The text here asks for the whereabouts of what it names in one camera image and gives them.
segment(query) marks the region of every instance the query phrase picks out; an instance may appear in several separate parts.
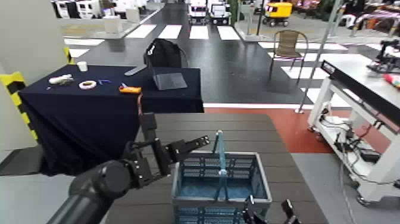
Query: basket handle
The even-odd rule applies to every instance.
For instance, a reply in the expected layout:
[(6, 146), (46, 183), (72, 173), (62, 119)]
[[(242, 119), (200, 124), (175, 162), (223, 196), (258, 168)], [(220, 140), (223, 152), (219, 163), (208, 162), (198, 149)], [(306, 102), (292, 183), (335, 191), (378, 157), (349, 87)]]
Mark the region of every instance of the basket handle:
[(227, 182), (227, 171), (226, 171), (226, 160), (225, 160), (225, 148), (224, 148), (224, 133), (222, 130), (218, 130), (218, 132), (215, 134), (215, 144), (214, 148), (212, 149), (212, 153), (214, 154), (218, 146), (218, 151), (220, 154), (220, 171), (218, 172), (218, 175), (220, 176), (220, 183), (218, 185), (217, 192), (215, 193), (214, 196), (214, 201), (218, 200), (218, 196), (220, 195), (220, 191), (222, 186), (224, 186), (225, 189), (225, 200), (228, 201), (228, 182)]

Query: yellow robot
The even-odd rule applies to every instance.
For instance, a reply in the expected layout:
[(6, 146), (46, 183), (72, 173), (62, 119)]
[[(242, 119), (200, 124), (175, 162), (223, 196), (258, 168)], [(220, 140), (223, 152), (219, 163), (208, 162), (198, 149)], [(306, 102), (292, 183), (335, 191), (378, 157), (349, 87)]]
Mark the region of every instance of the yellow robot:
[(270, 26), (275, 26), (277, 23), (283, 23), (283, 26), (288, 26), (288, 18), (292, 13), (293, 5), (289, 2), (268, 3), (265, 6), (265, 17), (262, 20), (263, 24), (270, 23)]

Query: zebra crossing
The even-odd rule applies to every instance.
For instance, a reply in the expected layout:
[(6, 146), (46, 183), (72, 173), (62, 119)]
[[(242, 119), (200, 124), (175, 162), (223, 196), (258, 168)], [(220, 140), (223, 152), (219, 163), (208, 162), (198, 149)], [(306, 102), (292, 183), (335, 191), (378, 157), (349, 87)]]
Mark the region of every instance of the zebra crossing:
[(103, 39), (71, 39), (64, 38), (64, 43), (70, 48), (70, 54), (73, 58), (79, 58), (83, 54), (87, 53), (100, 43), (103, 43)]
[[(136, 38), (136, 39), (144, 39), (150, 33), (155, 32), (155, 28), (157, 24), (143, 24), (139, 26), (137, 29), (129, 33), (125, 38)], [(240, 37), (231, 26), (217, 26), (218, 34), (221, 40), (223, 41), (239, 41)], [(177, 39), (179, 34), (182, 32), (182, 25), (178, 24), (167, 24), (160, 34), (158, 38), (163, 39)], [(202, 39), (208, 40), (210, 38), (210, 27), (208, 26), (192, 26), (190, 28), (189, 39)]]
[[(274, 43), (273, 42), (258, 42), (258, 45), (262, 49), (269, 50), (268, 55), (270, 57), (273, 56), (272, 49), (274, 48)], [(381, 45), (379, 44), (365, 44), (365, 46), (375, 49), (377, 51), (381, 50)], [(304, 49), (307, 47), (305, 43), (297, 43), (296, 44), (296, 49), (298, 49), (302, 55), (304, 55)], [(309, 43), (308, 44), (308, 49), (311, 50), (312, 53), (308, 51), (307, 55), (305, 56), (305, 62), (312, 62), (317, 59), (317, 53), (315, 53), (315, 50), (318, 50), (321, 47), (320, 43)], [(321, 54), (320, 61), (327, 60), (329, 61), (330, 59), (334, 58), (341, 58), (345, 61), (352, 61), (355, 58), (360, 61), (365, 61), (366, 63), (369, 63), (371, 61), (370, 58), (365, 57), (361, 54), (349, 54), (348, 52), (349, 46), (343, 46), (339, 45), (337, 43), (326, 43), (324, 45), (324, 52)], [(387, 53), (395, 55), (397, 57), (400, 57), (400, 52), (397, 52), (395, 49), (392, 48), (387, 48), (386, 50)], [(281, 65), (280, 68), (286, 73), (286, 75), (290, 79), (297, 79), (299, 76), (300, 72), (300, 67), (293, 67), (290, 69), (290, 66), (288, 66), (288, 63), (285, 61), (291, 61), (291, 59), (287, 58), (282, 58), (278, 59), (277, 65)], [(310, 67), (310, 63), (305, 63), (305, 67), (303, 67), (300, 75), (300, 79), (309, 79), (311, 76), (311, 71), (312, 67)], [(322, 83), (322, 80), (328, 77), (329, 75), (322, 70), (321, 68), (317, 67), (314, 73), (314, 76), (312, 77), (314, 84), (319, 84)], [(310, 101), (315, 104), (317, 101), (317, 98), (319, 96), (321, 89), (320, 88), (310, 88), (307, 92), (307, 97), (310, 99)], [(350, 97), (352, 97), (354, 100), (358, 101), (359, 97), (355, 95), (353, 92), (351, 92), (349, 89), (344, 89), (344, 92), (346, 92)], [(340, 98), (338, 95), (334, 94), (331, 100), (331, 105), (332, 107), (337, 107), (337, 108), (346, 108), (350, 107), (350, 105), (344, 101), (342, 98)]]

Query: dark blue tablecloth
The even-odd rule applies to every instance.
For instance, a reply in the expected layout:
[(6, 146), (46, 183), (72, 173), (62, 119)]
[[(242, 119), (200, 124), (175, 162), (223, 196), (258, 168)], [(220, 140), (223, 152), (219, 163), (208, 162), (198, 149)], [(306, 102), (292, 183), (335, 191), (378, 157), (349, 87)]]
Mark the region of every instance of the dark blue tablecloth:
[[(139, 130), (137, 95), (121, 94), (121, 82), (141, 86), (143, 112), (202, 113), (200, 69), (157, 68), (157, 73), (181, 72), (186, 89), (158, 91), (149, 71), (126, 77), (132, 67), (89, 66), (80, 72), (67, 65), (20, 92), (31, 124), (45, 151), (47, 174), (76, 175), (91, 167), (121, 156), (125, 143), (134, 140)], [(72, 74), (70, 86), (47, 89), (48, 79)], [(81, 90), (85, 80), (106, 79)]]

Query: white cup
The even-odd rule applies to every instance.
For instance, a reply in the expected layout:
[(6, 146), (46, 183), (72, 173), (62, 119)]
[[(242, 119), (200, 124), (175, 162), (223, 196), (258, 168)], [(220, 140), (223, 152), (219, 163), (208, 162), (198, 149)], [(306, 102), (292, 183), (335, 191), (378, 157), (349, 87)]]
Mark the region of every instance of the white cup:
[(88, 70), (88, 64), (85, 61), (79, 61), (76, 63), (78, 65), (78, 68), (80, 71), (87, 71)]

